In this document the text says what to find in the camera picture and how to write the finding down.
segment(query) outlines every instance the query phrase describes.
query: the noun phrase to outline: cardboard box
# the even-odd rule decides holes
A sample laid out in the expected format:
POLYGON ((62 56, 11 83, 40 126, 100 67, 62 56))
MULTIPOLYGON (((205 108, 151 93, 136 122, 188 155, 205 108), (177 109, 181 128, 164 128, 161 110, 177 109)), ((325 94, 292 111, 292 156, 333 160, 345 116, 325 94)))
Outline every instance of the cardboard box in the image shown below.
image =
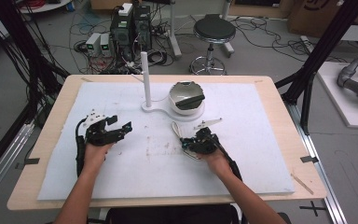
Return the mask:
POLYGON ((268 17, 268 18, 287 18, 295 0, 281 0, 279 7, 260 7, 237 5, 235 1, 229 8, 230 16, 250 16, 250 17, 268 17))
POLYGON ((287 21, 289 32, 321 37, 339 9, 337 0, 296 1, 287 21))
POLYGON ((131 0, 90 0, 92 9, 111 10, 117 6, 123 6, 124 3, 132 3, 131 0))

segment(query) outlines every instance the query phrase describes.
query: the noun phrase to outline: black chair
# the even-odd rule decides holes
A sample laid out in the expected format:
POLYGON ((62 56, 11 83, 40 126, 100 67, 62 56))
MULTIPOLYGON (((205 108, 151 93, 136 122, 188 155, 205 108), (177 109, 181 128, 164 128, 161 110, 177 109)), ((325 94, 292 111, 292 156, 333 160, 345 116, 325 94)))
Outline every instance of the black chair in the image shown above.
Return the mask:
POLYGON ((190 72, 195 75, 226 75, 223 62, 213 56, 213 44, 227 43, 234 38, 235 31, 235 26, 220 19, 219 15, 206 15, 197 21, 194 25, 194 35, 208 42, 209 47, 206 56, 200 56, 191 62, 190 72))

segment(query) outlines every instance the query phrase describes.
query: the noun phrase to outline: black stool seat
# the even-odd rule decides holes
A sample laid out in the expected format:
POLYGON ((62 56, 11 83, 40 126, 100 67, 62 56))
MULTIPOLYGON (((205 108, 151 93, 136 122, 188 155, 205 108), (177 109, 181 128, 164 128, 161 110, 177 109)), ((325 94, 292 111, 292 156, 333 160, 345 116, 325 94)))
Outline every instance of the black stool seat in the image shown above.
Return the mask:
POLYGON ((219 17, 205 17, 194 25, 194 35, 210 43, 227 43, 235 35, 235 26, 219 17))

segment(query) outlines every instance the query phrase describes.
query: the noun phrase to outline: wooden table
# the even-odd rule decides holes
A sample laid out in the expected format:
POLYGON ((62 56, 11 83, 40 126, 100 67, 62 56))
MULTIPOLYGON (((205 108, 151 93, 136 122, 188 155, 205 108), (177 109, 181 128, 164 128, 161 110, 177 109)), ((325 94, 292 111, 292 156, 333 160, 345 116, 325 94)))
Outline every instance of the wooden table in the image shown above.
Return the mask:
MULTIPOLYGON (((151 82, 176 83, 180 80, 193 80, 199 83, 254 83, 268 116, 283 159, 295 183, 296 192, 286 195, 261 195, 266 201, 322 199, 326 196, 324 184, 321 181, 312 162, 302 162, 300 158, 309 156, 296 127, 290 118, 281 96, 270 77, 248 76, 150 76, 151 82)), ((37 195, 41 189, 48 160, 61 135, 61 129, 67 119, 77 92, 84 82, 137 82, 131 76, 69 76, 53 106, 48 120, 34 146, 30 158, 40 158, 38 164, 26 165, 19 181, 14 188, 7 207, 10 210, 31 210, 61 208, 63 201, 38 201, 37 195)), ((183 198, 140 198, 140 199, 109 199, 93 200, 91 207, 114 206, 146 206, 169 204, 197 203, 232 203, 230 196, 183 197, 183 198)))

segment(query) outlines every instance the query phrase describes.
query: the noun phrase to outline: white cylinder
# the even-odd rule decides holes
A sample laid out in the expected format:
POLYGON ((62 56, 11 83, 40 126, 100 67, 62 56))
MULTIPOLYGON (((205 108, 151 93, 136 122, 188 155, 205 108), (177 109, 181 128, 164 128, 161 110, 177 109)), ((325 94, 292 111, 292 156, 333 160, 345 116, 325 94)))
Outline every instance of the white cylinder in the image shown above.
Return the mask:
POLYGON ((144 86, 145 86, 145 98, 146 98, 146 106, 152 106, 152 99, 150 96, 150 79, 149 79, 149 66, 147 62, 147 52, 141 52, 141 63, 142 63, 142 71, 144 73, 144 86))
POLYGON ((171 0, 171 36, 175 35, 175 1, 171 0))
POLYGON ((222 19, 223 20, 227 19, 230 4, 231 4, 231 1, 226 1, 224 6, 223 6, 223 12, 222 12, 222 19))

